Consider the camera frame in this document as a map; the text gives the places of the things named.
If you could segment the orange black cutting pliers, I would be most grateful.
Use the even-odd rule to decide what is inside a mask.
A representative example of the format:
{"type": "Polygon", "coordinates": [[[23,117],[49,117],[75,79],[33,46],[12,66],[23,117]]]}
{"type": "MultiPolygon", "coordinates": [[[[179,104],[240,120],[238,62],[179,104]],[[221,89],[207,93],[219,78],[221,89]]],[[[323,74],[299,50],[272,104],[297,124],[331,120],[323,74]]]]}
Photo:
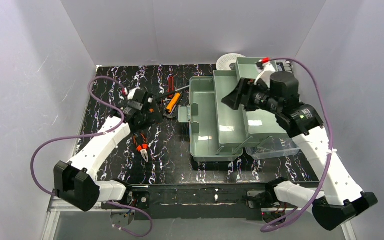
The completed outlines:
{"type": "Polygon", "coordinates": [[[142,159],[148,163],[149,162],[149,145],[147,141],[147,137],[143,133],[135,133],[133,135],[133,143],[135,145],[135,149],[140,153],[142,159]]]}

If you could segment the translucent lid green toolbox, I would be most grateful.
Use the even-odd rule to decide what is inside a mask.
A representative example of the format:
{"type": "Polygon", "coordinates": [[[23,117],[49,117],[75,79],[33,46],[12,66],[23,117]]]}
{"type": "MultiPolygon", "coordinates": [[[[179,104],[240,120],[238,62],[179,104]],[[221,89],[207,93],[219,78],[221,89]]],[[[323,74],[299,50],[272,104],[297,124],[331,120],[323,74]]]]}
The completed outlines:
{"type": "Polygon", "coordinates": [[[189,80],[189,104],[180,106],[178,121],[189,124],[190,154],[196,162],[233,162],[243,153],[254,160],[293,156],[299,147],[262,110],[232,110],[222,103],[240,78],[258,76],[256,57],[239,57],[231,70],[189,80]]]}

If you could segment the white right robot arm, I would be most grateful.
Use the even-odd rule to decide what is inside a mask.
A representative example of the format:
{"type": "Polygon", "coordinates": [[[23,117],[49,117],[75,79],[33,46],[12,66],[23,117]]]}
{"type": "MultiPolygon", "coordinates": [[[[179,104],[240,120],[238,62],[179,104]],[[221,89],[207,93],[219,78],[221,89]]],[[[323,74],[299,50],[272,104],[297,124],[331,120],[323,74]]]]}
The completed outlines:
{"type": "Polygon", "coordinates": [[[316,222],[331,231],[378,203],[373,192],[364,191],[346,170],[333,147],[333,136],[316,109],[300,101],[299,81],[289,72],[274,72],[270,83],[241,78],[222,99],[233,110],[263,110],[275,115],[279,126],[304,153],[319,179],[315,190],[285,178],[269,182],[265,198],[310,211],[316,222]]]}

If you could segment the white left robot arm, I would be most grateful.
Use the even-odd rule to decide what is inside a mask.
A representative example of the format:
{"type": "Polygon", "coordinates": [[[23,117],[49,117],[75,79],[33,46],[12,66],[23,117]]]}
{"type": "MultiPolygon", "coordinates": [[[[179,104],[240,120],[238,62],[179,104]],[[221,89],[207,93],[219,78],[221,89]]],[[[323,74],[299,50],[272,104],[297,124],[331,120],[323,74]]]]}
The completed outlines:
{"type": "Polygon", "coordinates": [[[88,144],[67,162],[59,161],[54,169],[55,195],[83,212],[96,203],[121,201],[128,185],[120,180],[98,181],[98,172],[121,141],[161,123],[163,114],[156,97],[140,88],[130,91],[124,106],[113,111],[88,144]]]}

